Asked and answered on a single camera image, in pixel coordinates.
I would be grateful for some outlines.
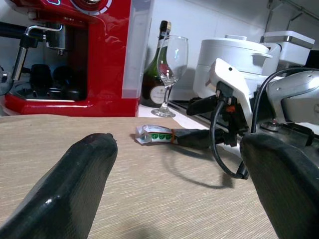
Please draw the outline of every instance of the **power cord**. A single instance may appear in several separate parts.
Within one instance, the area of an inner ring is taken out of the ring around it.
[[[247,179],[248,178],[248,171],[245,168],[245,165],[243,162],[241,162],[238,170],[236,173],[233,173],[221,160],[219,153],[217,151],[216,147],[216,138],[215,138],[215,130],[216,130],[216,125],[217,125],[217,118],[222,111],[223,107],[226,105],[226,98],[222,98],[218,101],[217,107],[215,109],[215,112],[212,113],[211,115],[211,123],[210,123],[210,129],[209,129],[209,134],[211,138],[211,149],[213,151],[214,158],[218,165],[222,168],[222,170],[228,174],[232,178],[242,178],[242,179]]]
[[[267,85],[269,82],[271,82],[275,77],[284,74],[284,73],[298,73],[302,71],[317,71],[318,69],[315,68],[304,68],[304,67],[294,67],[294,68],[289,68],[289,69],[284,69],[281,71],[277,71],[273,74],[271,74],[267,79],[263,82],[263,84],[260,86],[257,94],[256,94],[256,99],[253,107],[253,112],[252,112],[252,125],[251,125],[251,133],[256,132],[257,128],[257,118],[258,118],[258,109],[259,109],[259,104],[261,100],[261,95],[265,91]],[[216,125],[217,125],[217,118],[220,115],[223,107],[227,104],[227,98],[226,97],[221,97],[218,100],[217,107],[215,108],[215,111],[211,115],[211,123],[210,123],[210,129],[209,129],[209,134],[211,138],[211,149],[213,152],[213,156],[218,163],[218,165],[221,167],[221,169],[230,177],[232,178],[240,178],[240,179],[247,179],[248,178],[248,171],[245,168],[244,162],[240,163],[240,166],[237,170],[236,173],[233,173],[221,160],[219,153],[217,151],[216,147],[216,138],[215,138],[215,130],[216,130]]]

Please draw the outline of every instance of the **white appliance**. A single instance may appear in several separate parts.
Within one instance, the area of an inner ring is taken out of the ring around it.
[[[271,74],[276,71],[280,46],[275,43],[264,45],[246,39],[244,36],[226,35],[225,38],[202,41],[193,83],[193,90],[199,97],[206,98],[215,93],[205,83],[209,78],[211,65],[217,58],[244,74],[250,94],[265,80],[266,76],[262,76],[262,73],[266,62],[267,72]]]
[[[281,47],[279,68],[304,66],[315,40],[294,31],[266,32],[262,39],[266,43],[276,43]]]

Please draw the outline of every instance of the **bottle label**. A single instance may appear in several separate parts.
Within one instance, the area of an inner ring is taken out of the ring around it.
[[[150,97],[155,104],[162,104],[164,102],[164,96],[165,96],[164,86],[155,86],[151,90]]]

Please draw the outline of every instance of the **wine glass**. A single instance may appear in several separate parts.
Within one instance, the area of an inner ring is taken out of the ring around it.
[[[164,83],[164,102],[152,114],[160,117],[174,117],[167,107],[172,86],[182,77],[187,69],[188,39],[182,36],[166,35],[161,43],[157,60],[157,69]]]

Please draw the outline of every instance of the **kitchen counter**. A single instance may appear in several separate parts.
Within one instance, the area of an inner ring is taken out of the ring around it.
[[[250,179],[229,178],[207,151],[139,145],[134,132],[143,124],[181,127],[164,118],[0,118],[0,224],[69,146],[109,132],[119,152],[90,239],[277,238]],[[238,164],[220,151],[230,167]]]

